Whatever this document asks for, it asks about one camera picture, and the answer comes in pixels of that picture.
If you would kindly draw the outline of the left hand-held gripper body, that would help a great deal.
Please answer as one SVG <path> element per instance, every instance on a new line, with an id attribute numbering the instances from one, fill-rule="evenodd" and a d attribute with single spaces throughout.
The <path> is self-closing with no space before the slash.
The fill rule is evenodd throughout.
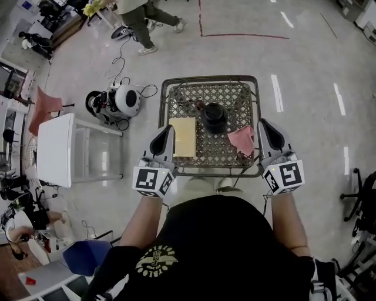
<path id="1" fill-rule="evenodd" d="M 133 168 L 132 188 L 142 196 L 163 198 L 176 175 L 172 162 L 141 158 Z"/>

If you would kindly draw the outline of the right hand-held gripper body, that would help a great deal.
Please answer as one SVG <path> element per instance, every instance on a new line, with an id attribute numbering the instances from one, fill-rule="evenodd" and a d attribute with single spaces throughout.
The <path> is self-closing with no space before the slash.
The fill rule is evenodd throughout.
<path id="1" fill-rule="evenodd" d="M 305 184 L 303 161 L 294 151 L 262 161 L 263 179 L 272 195 L 290 193 Z"/>

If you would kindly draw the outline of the pink cloth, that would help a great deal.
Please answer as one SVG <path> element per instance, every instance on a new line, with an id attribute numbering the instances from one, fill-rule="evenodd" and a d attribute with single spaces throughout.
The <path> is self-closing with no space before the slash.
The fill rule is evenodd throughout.
<path id="1" fill-rule="evenodd" d="M 255 150 L 253 142 L 254 129 L 246 125 L 240 129 L 227 134 L 230 143 L 236 147 L 237 152 L 241 152 L 246 156 L 250 156 Z"/>

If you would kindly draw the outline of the black round container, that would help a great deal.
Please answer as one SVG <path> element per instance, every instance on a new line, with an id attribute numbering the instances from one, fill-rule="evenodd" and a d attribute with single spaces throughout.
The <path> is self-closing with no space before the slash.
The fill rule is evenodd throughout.
<path id="1" fill-rule="evenodd" d="M 203 127 L 208 133 L 214 135 L 226 133 L 227 111 L 223 106 L 214 102 L 206 105 L 202 101 L 196 101 L 194 105 L 200 114 Z"/>

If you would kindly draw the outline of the person's left forearm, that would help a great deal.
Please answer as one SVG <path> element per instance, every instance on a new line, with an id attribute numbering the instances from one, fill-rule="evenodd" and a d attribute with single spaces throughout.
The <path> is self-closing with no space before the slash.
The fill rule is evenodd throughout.
<path id="1" fill-rule="evenodd" d="M 131 220 L 123 231 L 119 246 L 143 249 L 157 236 L 163 199 L 142 196 Z"/>

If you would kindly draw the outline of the person's right forearm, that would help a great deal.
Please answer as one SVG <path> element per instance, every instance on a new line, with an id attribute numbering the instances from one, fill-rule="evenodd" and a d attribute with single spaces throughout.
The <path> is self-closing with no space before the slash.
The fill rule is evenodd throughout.
<path id="1" fill-rule="evenodd" d="M 277 240 L 297 256 L 309 256 L 307 235 L 292 193 L 271 197 L 273 232 Z"/>

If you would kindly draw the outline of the yellow board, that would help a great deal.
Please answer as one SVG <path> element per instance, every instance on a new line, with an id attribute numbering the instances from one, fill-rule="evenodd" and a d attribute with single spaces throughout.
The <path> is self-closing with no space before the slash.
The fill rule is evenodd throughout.
<path id="1" fill-rule="evenodd" d="M 171 118 L 169 124 L 175 131 L 175 157 L 196 156 L 196 118 Z"/>

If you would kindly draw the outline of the person's beige trousers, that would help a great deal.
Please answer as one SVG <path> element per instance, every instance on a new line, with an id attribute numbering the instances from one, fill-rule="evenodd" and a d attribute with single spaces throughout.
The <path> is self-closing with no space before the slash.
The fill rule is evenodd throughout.
<path id="1" fill-rule="evenodd" d="M 170 206 L 174 207 L 189 200 L 213 195 L 235 196 L 246 199 L 246 194 L 233 186 L 231 178 L 223 178 L 215 183 L 212 178 L 192 177 L 177 193 L 177 197 Z"/>

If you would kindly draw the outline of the white domed wheeled robot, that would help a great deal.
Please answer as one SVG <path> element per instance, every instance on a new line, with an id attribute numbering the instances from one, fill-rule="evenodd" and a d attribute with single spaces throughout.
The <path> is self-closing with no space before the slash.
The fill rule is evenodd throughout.
<path id="1" fill-rule="evenodd" d="M 105 91 L 92 91 L 85 99 L 87 111 L 104 124 L 116 125 L 129 121 L 139 113 L 141 94 L 124 83 L 112 85 Z"/>

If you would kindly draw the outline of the black office chair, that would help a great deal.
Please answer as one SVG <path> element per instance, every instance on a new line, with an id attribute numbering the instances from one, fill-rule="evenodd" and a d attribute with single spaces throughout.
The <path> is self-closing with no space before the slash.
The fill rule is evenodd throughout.
<path id="1" fill-rule="evenodd" d="M 354 168 L 353 173 L 357 175 L 358 192 L 353 194 L 342 193 L 340 199 L 356 198 L 357 200 L 350 214 L 344 218 L 344 221 L 350 221 L 357 214 L 358 218 L 352 230 L 352 237 L 356 237 L 358 232 L 363 231 L 376 235 L 376 188 L 374 188 L 376 171 L 371 173 L 365 180 L 361 179 L 358 168 Z"/>

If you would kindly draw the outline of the white table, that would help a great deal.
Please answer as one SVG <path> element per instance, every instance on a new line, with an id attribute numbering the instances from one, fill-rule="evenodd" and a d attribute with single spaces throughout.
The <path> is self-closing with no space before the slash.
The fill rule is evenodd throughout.
<path id="1" fill-rule="evenodd" d="M 39 180 L 73 184 L 123 178 L 123 132 L 67 113 L 39 126 L 36 172 Z"/>

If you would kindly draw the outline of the blue chair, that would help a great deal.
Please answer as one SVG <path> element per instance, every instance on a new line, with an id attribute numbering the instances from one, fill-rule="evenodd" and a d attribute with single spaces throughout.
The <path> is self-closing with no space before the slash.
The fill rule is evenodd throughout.
<path id="1" fill-rule="evenodd" d="M 92 276 L 111 248 L 112 245 L 107 241 L 83 240 L 71 244 L 62 255 L 72 273 Z"/>

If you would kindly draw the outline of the person's black t-shirt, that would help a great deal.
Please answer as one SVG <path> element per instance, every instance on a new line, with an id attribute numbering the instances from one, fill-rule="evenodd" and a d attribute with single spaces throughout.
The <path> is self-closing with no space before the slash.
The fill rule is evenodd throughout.
<path id="1" fill-rule="evenodd" d="M 335 301 L 334 265 L 297 256 L 248 201 L 224 195 L 171 207 L 143 249 L 115 246 L 81 301 L 119 282 L 113 301 Z"/>

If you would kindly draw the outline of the black and white wheeled robot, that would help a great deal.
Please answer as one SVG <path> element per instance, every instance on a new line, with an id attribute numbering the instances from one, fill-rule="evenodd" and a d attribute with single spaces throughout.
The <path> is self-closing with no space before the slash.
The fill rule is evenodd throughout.
<path id="1" fill-rule="evenodd" d="M 118 41 L 123 38 L 132 38 L 134 41 L 138 42 L 138 38 L 136 37 L 133 29 L 127 25 L 122 25 L 118 27 L 112 34 L 111 39 L 114 41 Z"/>

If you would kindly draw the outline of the pink chair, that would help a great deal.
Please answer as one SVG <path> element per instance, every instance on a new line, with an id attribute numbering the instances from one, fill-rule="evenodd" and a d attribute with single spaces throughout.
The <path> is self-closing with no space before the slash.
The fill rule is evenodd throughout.
<path id="1" fill-rule="evenodd" d="M 62 98 L 49 96 L 38 86 L 34 112 L 28 128 L 31 135 L 38 137 L 39 126 L 51 120 L 53 118 L 52 113 L 59 113 L 65 107 L 69 106 L 75 106 L 75 104 L 63 105 Z"/>

